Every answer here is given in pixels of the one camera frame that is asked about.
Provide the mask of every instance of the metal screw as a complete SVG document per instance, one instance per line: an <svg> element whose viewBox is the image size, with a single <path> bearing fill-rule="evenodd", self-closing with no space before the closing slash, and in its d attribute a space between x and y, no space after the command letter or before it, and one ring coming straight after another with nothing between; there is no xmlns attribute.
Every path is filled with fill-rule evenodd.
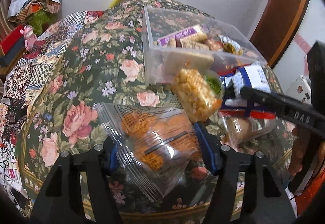
<svg viewBox="0 0 325 224"><path fill-rule="evenodd" d="M101 150L103 150L103 148L104 148L104 146L102 144L95 145L95 150L96 151L101 151Z"/></svg>
<svg viewBox="0 0 325 224"><path fill-rule="evenodd" d="M230 147L228 145L224 144L221 146L221 149L225 152L228 152L230 150Z"/></svg>
<svg viewBox="0 0 325 224"><path fill-rule="evenodd" d="M262 157L264 156L264 154L263 154L261 151L257 151L257 152L256 152L256 156L257 156L258 158L262 158Z"/></svg>
<svg viewBox="0 0 325 224"><path fill-rule="evenodd" d="M70 153L69 153L68 151L63 151L63 152L61 153L61 157L66 158L66 157L68 157L69 154L70 154Z"/></svg>

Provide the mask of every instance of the transparent plastic bin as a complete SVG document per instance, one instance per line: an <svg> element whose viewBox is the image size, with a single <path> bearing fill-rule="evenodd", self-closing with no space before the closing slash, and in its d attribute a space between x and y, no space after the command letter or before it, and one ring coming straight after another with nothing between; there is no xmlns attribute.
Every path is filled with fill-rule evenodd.
<svg viewBox="0 0 325 224"><path fill-rule="evenodd" d="M162 47L154 44L161 37L197 24L207 26L212 36L221 34L239 43L243 48L243 55L203 49ZM146 85L172 83L177 70L185 66L191 67L191 64L198 66L201 72L207 71L209 70L206 68L208 64L204 63L207 58L213 61L210 70L217 73L224 73L234 67L255 61L259 61L261 65L267 64L255 46L235 26L190 12L145 6L142 20L142 43Z"/></svg>

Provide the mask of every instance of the dark green floral fabric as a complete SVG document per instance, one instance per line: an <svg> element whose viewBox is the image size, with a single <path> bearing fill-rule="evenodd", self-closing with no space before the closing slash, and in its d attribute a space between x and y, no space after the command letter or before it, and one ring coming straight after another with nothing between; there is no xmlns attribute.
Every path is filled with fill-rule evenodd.
<svg viewBox="0 0 325 224"><path fill-rule="evenodd" d="M18 160L22 181L35 200L59 153L82 153L107 135L100 126L94 104L112 102L127 105L162 106L172 95L167 85L144 85L141 40L144 5L202 14L201 11L171 0L134 0L107 10L96 22L78 31L66 53L58 61L40 96L36 99L22 130ZM173 31L174 22L166 18ZM271 89L281 93L272 70L264 72ZM210 133L220 139L224 131L217 113L207 123ZM238 151L261 150L277 174L288 181L287 167L294 137L290 123L277 119L269 134L238 146ZM87 178L81 175L86 217L93 219ZM122 168L109 178L109 187L125 223L202 223L217 182L202 160L191 161L177 185L162 201L150 202L130 181ZM238 178L233 218L243 200L244 174Z"/></svg>

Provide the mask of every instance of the wooden door frame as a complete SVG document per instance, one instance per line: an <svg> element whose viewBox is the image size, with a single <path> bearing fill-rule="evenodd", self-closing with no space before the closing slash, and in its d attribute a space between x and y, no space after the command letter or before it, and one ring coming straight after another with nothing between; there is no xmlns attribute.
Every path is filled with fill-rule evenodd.
<svg viewBox="0 0 325 224"><path fill-rule="evenodd" d="M291 44L293 38L295 37L295 35L296 35L296 33L297 33L297 31L298 31L298 29L300 27L300 24L301 24L301 22L302 22L302 20L304 18L304 15L306 13L309 1L310 0L301 0L298 11L297 11L297 14L296 14L295 18L293 19L292 24L291 24L288 32L286 33L286 35L285 35L284 39L282 40L281 44L279 45L279 47L275 51L274 55L271 57L271 59L268 62L268 65L271 68L273 68L277 64L277 62L280 60L281 56L287 50L287 48ZM259 29L260 29L260 27L262 25L263 19L267 15L267 11L268 11L271 3L272 3L272 0L269 0L266 7L265 7L265 10L264 10L264 12L263 12L263 14L261 16L261 19L260 19L260 21L259 21L253 35L251 36L251 40L253 40L255 38L256 33L259 31Z"/></svg>

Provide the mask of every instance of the pink bear toy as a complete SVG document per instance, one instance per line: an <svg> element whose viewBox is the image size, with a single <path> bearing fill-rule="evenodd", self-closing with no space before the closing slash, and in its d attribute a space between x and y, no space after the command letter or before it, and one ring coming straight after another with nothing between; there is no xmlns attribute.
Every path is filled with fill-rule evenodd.
<svg viewBox="0 0 325 224"><path fill-rule="evenodd" d="M30 52L36 41L36 35L33 32L33 27L30 25L25 26L24 30L20 30L20 33L24 35L26 51Z"/></svg>

